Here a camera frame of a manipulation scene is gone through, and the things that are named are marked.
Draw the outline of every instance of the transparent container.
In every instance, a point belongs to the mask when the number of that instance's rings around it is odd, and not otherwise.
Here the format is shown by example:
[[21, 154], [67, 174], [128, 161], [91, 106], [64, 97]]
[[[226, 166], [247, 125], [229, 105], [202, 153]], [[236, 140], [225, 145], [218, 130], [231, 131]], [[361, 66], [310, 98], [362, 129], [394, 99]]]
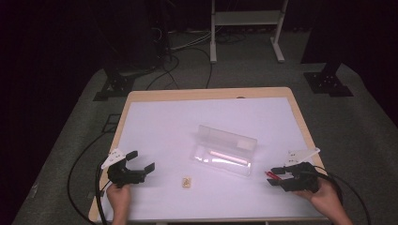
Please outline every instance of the transparent container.
[[192, 158], [217, 169], [250, 176], [256, 145], [256, 139], [200, 125]]

